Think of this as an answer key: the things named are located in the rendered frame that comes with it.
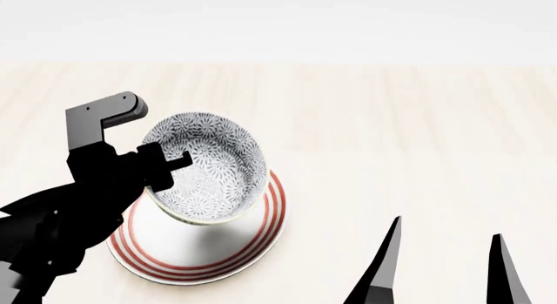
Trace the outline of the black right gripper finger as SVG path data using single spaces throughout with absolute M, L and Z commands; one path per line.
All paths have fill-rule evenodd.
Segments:
M 501 233 L 493 235 L 489 250 L 487 304 L 533 304 Z
M 401 217 L 393 220 L 372 263 L 343 304 L 394 304 L 393 285 L 401 241 Z

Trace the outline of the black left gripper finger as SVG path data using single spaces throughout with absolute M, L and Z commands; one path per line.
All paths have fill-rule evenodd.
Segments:
M 174 186 L 172 173 L 191 166 L 193 161 L 188 151 L 181 157 L 167 160 L 159 143 L 141 145 L 137 148 L 143 178 L 152 191 L 166 191 Z

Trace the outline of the patterned black white bowl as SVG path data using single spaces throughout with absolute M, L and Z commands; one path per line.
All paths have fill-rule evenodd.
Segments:
M 218 225 L 250 212 L 264 197 L 270 170 L 258 141 L 241 125 L 209 112 L 159 121 L 143 142 L 157 142 L 166 159 L 188 152 L 192 164 L 171 173 L 166 191 L 145 193 L 163 212 L 190 225 Z

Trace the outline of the white plate with red rings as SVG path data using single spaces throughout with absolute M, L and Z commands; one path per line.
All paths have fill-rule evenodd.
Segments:
M 283 184 L 272 172 L 265 196 L 248 214 L 220 225 L 173 219 L 144 195 L 107 240 L 125 269 L 165 285 L 201 285 L 231 277 L 262 258 L 285 229 Z

